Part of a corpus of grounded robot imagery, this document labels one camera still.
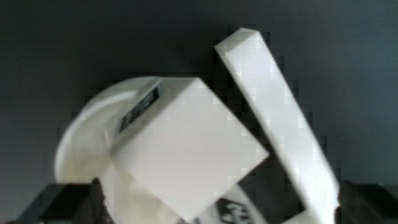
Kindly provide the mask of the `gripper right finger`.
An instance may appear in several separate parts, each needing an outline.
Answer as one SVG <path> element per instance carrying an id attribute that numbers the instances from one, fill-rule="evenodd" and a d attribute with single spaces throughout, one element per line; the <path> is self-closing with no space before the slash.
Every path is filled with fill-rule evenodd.
<path id="1" fill-rule="evenodd" d="M 379 184 L 343 181 L 336 224 L 398 224 L 398 197 Z"/>

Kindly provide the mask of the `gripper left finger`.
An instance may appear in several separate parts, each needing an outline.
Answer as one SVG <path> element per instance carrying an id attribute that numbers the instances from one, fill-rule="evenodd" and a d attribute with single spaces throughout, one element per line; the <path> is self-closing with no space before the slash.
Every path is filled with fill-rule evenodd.
<path id="1" fill-rule="evenodd" d="M 86 184 L 52 183 L 11 224 L 107 224 L 100 180 Z"/>

